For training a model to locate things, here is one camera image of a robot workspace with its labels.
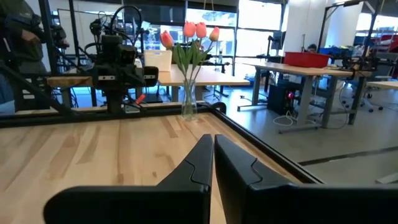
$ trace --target red bin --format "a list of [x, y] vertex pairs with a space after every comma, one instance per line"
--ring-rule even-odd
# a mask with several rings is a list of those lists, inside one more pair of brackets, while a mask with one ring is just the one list
[[284, 63], [306, 68], [323, 68], [328, 66], [329, 55], [308, 52], [286, 52]]

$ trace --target light wood surface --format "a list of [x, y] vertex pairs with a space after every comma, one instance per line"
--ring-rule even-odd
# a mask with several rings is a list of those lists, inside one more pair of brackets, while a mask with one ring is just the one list
[[[181, 102], [167, 102], [167, 103], [148, 103], [148, 104], [141, 104], [142, 107], [144, 108], [150, 108], [150, 107], [155, 107], [155, 106], [173, 106], [173, 105], [181, 105]], [[107, 106], [95, 106], [95, 107], [89, 107], [89, 108], [71, 108], [72, 110], [75, 111], [81, 111], [81, 112], [95, 112], [95, 111], [106, 111], [108, 109]], [[47, 113], [58, 113], [55, 109], [47, 109], [47, 110], [25, 110], [25, 111], [18, 111], [15, 114], [16, 115], [25, 115], [25, 114], [47, 114]]]
[[[76, 69], [72, 69], [67, 73], [76, 73]], [[176, 65], [172, 65], [172, 69], [170, 72], [159, 72], [159, 83], [163, 86], [182, 86], [183, 79], [184, 77]], [[51, 77], [47, 79], [47, 83], [53, 88], [55, 87], [66, 88], [71, 86], [93, 86], [93, 79], [91, 77], [79, 77], [79, 76]], [[250, 85], [250, 82], [247, 80], [214, 71], [214, 68], [209, 66], [202, 66], [197, 76], [196, 83], [197, 83], [196, 86]]]
[[383, 89], [398, 90], [397, 81], [384, 81], [384, 82], [367, 82], [367, 86], [379, 87]]
[[[203, 134], [226, 135], [298, 182], [209, 113], [0, 129], [0, 223], [43, 223], [46, 201], [76, 185], [156, 185]], [[215, 172], [211, 223], [225, 223]]]
[[[170, 72], [159, 72], [159, 83], [163, 86], [181, 86], [184, 77], [177, 65], [172, 65]], [[204, 85], [250, 85], [250, 82], [242, 78], [226, 75], [221, 72], [214, 71], [213, 67], [202, 66], [196, 79], [196, 86]]]
[[339, 77], [348, 77], [352, 75], [351, 72], [346, 72], [346, 71], [339, 71], [327, 68], [303, 68], [303, 67], [286, 65], [283, 63], [259, 62], [259, 63], [242, 63], [242, 64], [252, 65], [255, 67], [260, 67], [275, 72], [291, 73], [293, 75], [308, 75], [308, 76], [333, 75]]

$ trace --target pink tulip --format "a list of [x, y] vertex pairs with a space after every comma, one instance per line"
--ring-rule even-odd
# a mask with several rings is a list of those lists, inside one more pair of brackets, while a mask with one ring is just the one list
[[209, 39], [213, 42], [218, 41], [218, 36], [220, 36], [220, 28], [214, 27], [213, 31], [211, 31]]
[[160, 34], [160, 42], [167, 50], [171, 49], [174, 43], [172, 36], [167, 32], [167, 30]]
[[197, 27], [193, 22], [185, 22], [184, 25], [184, 36], [186, 37], [193, 37], [195, 35], [195, 32], [197, 30]]
[[204, 22], [199, 22], [197, 24], [197, 37], [198, 38], [206, 37], [206, 24]]

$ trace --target person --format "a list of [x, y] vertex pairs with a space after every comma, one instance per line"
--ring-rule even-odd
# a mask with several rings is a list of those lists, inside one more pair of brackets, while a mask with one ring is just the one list
[[307, 48], [307, 52], [310, 53], [316, 53], [317, 52], [317, 45], [316, 44], [311, 44]]
[[[0, 1], [0, 16], [24, 17], [26, 19], [33, 19], [34, 11], [24, 0], [1, 0]], [[40, 39], [29, 30], [29, 26], [21, 22], [10, 22], [11, 41], [13, 54], [18, 58], [20, 73], [47, 73], [47, 70], [42, 62], [43, 49]], [[64, 40], [64, 44], [69, 46], [69, 43]], [[17, 83], [9, 82], [13, 99], [15, 101], [15, 111], [23, 109], [22, 91]]]

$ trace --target robot workstation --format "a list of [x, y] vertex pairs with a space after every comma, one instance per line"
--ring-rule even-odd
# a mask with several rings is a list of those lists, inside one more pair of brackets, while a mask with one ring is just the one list
[[[0, 74], [20, 89], [16, 104], [27, 92], [42, 105], [0, 116], [1, 224], [396, 223], [395, 186], [324, 184], [228, 117], [223, 102], [197, 101], [194, 120], [178, 116], [183, 111], [178, 97], [171, 103], [141, 104], [142, 88], [156, 86], [163, 76], [143, 60], [145, 15], [136, 6], [121, 6], [111, 18], [98, 15], [86, 27], [93, 43], [79, 46], [74, 0], [68, 0], [74, 62], [64, 51], [67, 29], [54, 25], [49, 1], [38, 0], [41, 16], [30, 19], [0, 14]], [[118, 13], [126, 8], [137, 15], [133, 38], [117, 26]], [[47, 46], [50, 72], [20, 71], [12, 41], [15, 23]], [[135, 47], [140, 39], [141, 51]], [[89, 54], [89, 48], [96, 53]], [[80, 55], [90, 64], [82, 65]], [[59, 70], [59, 58], [71, 69]], [[358, 60], [344, 58], [341, 70], [354, 77], [380, 63], [364, 53]], [[207, 71], [216, 77], [214, 70]], [[85, 87], [91, 88], [93, 107], [60, 103], [47, 85], [51, 78], [73, 79], [68, 88], [89, 83]], [[249, 84], [227, 79], [236, 86]], [[180, 86], [172, 91], [178, 93]], [[136, 89], [134, 99], [130, 89]], [[103, 107], [96, 106], [96, 90], [106, 97]]]

